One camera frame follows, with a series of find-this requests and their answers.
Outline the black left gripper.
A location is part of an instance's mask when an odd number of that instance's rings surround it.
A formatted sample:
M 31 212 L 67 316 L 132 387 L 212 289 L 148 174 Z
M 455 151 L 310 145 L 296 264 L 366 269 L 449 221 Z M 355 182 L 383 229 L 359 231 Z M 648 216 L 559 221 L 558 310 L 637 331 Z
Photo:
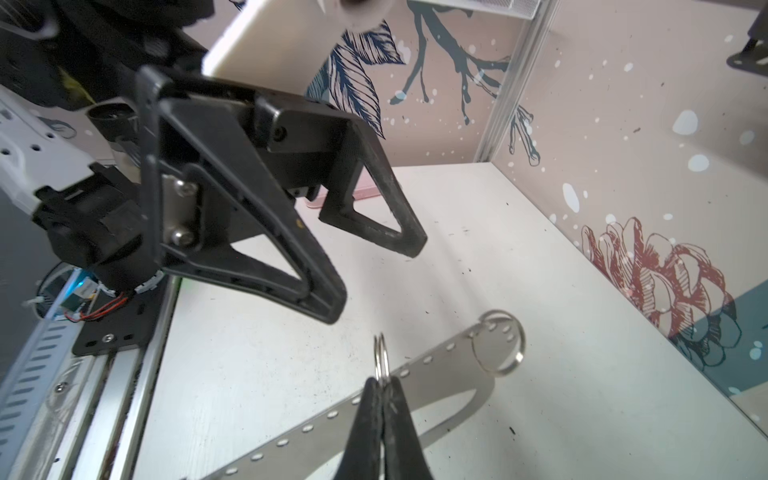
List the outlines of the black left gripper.
M 373 130 L 329 105 L 168 68 L 136 75 L 146 242 L 167 272 L 336 322 L 346 287 L 297 212 L 417 257 L 428 236 Z

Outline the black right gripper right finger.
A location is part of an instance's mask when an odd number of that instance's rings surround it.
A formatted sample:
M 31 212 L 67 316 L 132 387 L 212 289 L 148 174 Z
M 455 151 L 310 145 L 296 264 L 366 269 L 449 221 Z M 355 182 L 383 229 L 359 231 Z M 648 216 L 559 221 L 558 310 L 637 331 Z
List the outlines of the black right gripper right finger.
M 400 379 L 383 387 L 383 464 L 387 480 L 432 480 Z

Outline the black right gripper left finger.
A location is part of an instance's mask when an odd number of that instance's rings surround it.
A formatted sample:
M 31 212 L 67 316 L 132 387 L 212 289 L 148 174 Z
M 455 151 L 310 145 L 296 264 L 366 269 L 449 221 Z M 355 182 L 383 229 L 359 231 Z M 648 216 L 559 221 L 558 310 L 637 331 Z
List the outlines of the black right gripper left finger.
M 366 380 L 335 480 L 375 480 L 380 476 L 384 430 L 383 388 Z

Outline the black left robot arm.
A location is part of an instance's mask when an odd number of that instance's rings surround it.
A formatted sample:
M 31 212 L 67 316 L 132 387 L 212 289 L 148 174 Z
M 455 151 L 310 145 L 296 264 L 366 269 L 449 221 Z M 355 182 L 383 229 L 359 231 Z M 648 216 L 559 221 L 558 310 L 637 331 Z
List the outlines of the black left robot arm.
M 5 1 L 1 187 L 122 304 L 171 274 L 335 322 L 347 291 L 297 213 L 415 257 L 427 237 L 350 48 L 397 58 L 387 1 Z

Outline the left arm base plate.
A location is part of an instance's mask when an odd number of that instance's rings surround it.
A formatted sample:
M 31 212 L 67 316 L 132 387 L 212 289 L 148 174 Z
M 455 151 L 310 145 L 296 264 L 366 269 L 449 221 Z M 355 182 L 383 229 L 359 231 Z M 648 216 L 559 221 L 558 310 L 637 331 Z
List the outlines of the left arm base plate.
M 169 285 L 166 277 L 104 318 L 85 323 L 71 353 L 83 357 L 146 347 L 154 336 Z

